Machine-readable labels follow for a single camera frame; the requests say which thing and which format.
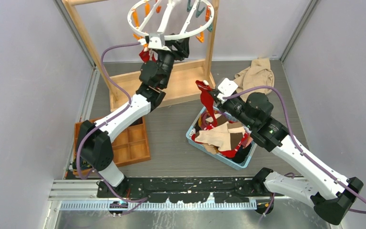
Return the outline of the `beige cloth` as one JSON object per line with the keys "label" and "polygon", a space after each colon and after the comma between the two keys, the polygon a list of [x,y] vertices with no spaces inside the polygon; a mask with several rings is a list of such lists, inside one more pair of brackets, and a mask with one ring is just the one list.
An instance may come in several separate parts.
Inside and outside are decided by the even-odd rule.
{"label": "beige cloth", "polygon": [[235,74],[234,82],[238,85],[237,93],[257,86],[274,87],[275,76],[271,70],[270,60],[268,58],[252,60],[249,67]]}

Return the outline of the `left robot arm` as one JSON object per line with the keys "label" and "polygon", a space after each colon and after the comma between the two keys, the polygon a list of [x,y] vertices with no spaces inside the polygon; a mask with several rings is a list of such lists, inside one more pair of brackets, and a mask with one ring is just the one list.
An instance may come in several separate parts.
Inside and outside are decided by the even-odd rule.
{"label": "left robot arm", "polygon": [[101,178],[109,184],[109,192],[120,198],[126,194],[124,174],[114,162],[112,143],[127,127],[149,114],[163,101],[173,65],[189,56],[189,38],[166,41],[166,50],[155,50],[156,61],[148,60],[141,65],[141,85],[128,101],[114,112],[96,122],[84,121],[77,140],[77,170],[80,160],[91,165]]}

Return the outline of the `wooden compartment tray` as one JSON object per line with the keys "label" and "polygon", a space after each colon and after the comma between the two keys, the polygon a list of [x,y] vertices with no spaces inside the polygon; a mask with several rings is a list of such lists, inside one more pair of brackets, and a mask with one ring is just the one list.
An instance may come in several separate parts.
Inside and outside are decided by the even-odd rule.
{"label": "wooden compartment tray", "polygon": [[[82,122],[78,122],[74,126],[74,152],[72,162],[72,173],[77,175],[76,169],[76,153],[78,133]],[[117,167],[132,165],[151,159],[149,142],[146,131],[145,117],[141,117],[133,124],[122,131],[112,143],[113,161]],[[88,174],[92,167],[81,159],[81,171],[83,175]]]}

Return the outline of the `blue plastic basket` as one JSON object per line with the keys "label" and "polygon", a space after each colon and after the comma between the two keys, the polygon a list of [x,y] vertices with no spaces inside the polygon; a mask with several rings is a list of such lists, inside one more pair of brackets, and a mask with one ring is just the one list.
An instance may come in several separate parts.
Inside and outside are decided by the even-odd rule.
{"label": "blue plastic basket", "polygon": [[188,140],[188,143],[192,146],[194,146],[195,148],[203,151],[204,153],[210,155],[211,157],[223,162],[224,164],[232,167],[233,169],[236,170],[241,170],[244,169],[248,166],[248,164],[250,163],[251,157],[254,154],[255,149],[257,148],[256,144],[254,143],[254,141],[250,142],[250,145],[247,148],[243,148],[241,149],[241,152],[243,151],[244,154],[242,154],[244,157],[239,156],[240,160],[236,160],[237,156],[233,157],[233,158],[228,158],[226,156],[224,156],[221,153],[217,153],[216,155],[213,155],[212,153],[208,152],[206,150],[206,148],[204,146],[201,146],[199,143],[196,143],[194,140],[192,140],[192,136],[194,134],[194,130],[196,130],[196,127],[198,126],[198,121],[206,114],[206,108],[203,107],[199,114],[196,117],[196,120],[193,121],[193,123],[191,124],[190,128],[188,129],[188,131],[186,132],[185,136]]}

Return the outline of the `orange clothes peg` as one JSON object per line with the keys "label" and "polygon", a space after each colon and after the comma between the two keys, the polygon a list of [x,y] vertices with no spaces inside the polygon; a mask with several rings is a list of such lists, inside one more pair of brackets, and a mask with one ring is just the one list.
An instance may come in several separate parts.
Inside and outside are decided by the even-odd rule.
{"label": "orange clothes peg", "polygon": [[204,32],[200,32],[197,36],[196,39],[200,42],[200,43],[204,43]]}

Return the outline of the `wooden hanger stand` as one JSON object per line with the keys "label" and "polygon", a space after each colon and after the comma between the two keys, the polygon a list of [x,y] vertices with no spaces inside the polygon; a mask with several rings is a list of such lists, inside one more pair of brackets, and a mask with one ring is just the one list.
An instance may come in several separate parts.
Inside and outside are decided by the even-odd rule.
{"label": "wooden hanger stand", "polygon": [[[111,111],[114,111],[128,100],[127,96],[121,95],[122,91],[121,89],[118,89],[117,86],[120,85],[122,89],[126,90],[128,95],[131,95],[135,91],[135,89],[138,88],[138,85],[140,83],[140,71],[106,77],[105,68],[101,61],[101,58],[98,55],[96,47],[93,44],[93,41],[89,33],[87,32],[79,13],[76,10],[76,6],[91,4],[92,1],[64,0],[62,3],[66,11],[68,12],[72,22],[74,23],[77,32],[81,36],[83,43],[86,45],[88,52],[94,61],[94,64],[96,65],[99,72],[103,76],[104,81],[106,82],[106,85],[110,91],[110,108]],[[165,88],[166,96],[161,102],[160,107],[196,100],[196,98],[200,94],[200,92],[197,90],[197,87],[194,85],[194,81],[196,80],[209,80],[211,85],[215,85],[214,78],[211,74],[211,64],[214,51],[214,28],[217,24],[217,18],[218,15],[214,20],[213,32],[211,32],[208,36],[206,58],[196,61],[180,61],[179,63],[174,63],[171,73],[171,80],[169,81],[168,87]]]}

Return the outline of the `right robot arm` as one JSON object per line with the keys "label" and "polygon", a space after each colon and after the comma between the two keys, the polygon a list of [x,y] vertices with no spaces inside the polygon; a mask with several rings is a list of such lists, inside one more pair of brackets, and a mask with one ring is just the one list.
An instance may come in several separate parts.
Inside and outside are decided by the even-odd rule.
{"label": "right robot arm", "polygon": [[306,178],[305,181],[292,179],[264,167],[254,177],[256,194],[283,194],[312,207],[326,222],[341,223],[364,185],[360,179],[335,172],[302,146],[285,125],[271,117],[274,106],[264,93],[251,93],[246,101],[238,94],[223,101],[224,95],[216,89],[209,94],[219,110],[250,130],[259,147],[282,158]]}

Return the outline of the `white round clip hanger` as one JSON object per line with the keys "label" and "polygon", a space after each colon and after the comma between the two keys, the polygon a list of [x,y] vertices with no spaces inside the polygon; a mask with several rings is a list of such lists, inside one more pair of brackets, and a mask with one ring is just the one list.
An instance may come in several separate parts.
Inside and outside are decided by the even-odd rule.
{"label": "white round clip hanger", "polygon": [[213,32],[218,0],[140,0],[127,13],[127,23],[136,39],[149,33],[164,35],[166,41]]}

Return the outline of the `beige sock in basket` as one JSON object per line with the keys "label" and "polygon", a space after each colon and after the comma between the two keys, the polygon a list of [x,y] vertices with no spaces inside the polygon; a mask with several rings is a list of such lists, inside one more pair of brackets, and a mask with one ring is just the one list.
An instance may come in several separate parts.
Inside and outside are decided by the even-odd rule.
{"label": "beige sock in basket", "polygon": [[234,150],[246,131],[239,122],[225,122],[210,130],[200,130],[195,134],[195,142],[217,147],[219,151]]}

